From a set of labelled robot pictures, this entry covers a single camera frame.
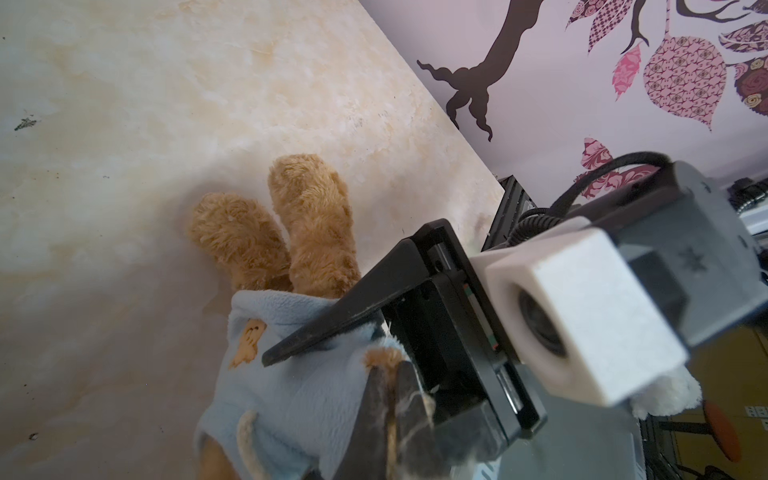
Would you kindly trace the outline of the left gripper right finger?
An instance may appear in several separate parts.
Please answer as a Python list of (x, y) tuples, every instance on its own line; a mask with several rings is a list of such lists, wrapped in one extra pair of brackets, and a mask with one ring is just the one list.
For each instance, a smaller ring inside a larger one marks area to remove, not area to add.
[(398, 365), (394, 383), (393, 479), (448, 479), (415, 368)]

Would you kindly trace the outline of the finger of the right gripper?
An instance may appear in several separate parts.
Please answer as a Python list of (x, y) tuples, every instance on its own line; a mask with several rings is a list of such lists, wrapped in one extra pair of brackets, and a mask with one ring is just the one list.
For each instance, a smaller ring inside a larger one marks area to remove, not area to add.
[(347, 333), (368, 322), (376, 311), (420, 286), (429, 271), (416, 243), (406, 238), (372, 268), (360, 281), (320, 314), (262, 355), (270, 367), (300, 355), (326, 340)]

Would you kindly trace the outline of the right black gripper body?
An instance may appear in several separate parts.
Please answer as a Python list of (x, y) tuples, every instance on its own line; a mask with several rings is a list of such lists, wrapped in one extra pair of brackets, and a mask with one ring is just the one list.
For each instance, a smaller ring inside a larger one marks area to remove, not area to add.
[(498, 459), (548, 419), (451, 224), (439, 219), (410, 236), (413, 265), (427, 277), (383, 309), (422, 388), (434, 400), (434, 433), (451, 465)]

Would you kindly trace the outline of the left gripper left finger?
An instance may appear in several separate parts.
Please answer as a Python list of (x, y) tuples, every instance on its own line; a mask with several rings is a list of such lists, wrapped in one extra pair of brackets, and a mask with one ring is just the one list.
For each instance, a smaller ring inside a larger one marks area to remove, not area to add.
[(335, 480), (388, 478), (393, 399), (387, 371), (373, 367)]

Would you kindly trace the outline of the brown plush teddy bear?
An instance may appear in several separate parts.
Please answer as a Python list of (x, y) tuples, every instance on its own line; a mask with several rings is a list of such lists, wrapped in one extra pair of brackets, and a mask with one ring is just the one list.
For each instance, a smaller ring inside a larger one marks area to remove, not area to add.
[(190, 239), (228, 274), (234, 295), (273, 290), (335, 303), (360, 278), (345, 183), (320, 157), (297, 154), (274, 162), (268, 187), (270, 208), (233, 193), (204, 196)]

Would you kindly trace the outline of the light blue fleece hoodie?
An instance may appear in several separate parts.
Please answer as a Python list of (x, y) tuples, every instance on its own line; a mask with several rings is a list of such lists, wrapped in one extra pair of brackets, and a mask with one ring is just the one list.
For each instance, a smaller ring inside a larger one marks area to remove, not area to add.
[(267, 350), (329, 310), (333, 300), (239, 291), (214, 397), (195, 432), (201, 479), (332, 478), (344, 457), (374, 366), (406, 360), (383, 318), (265, 367)]

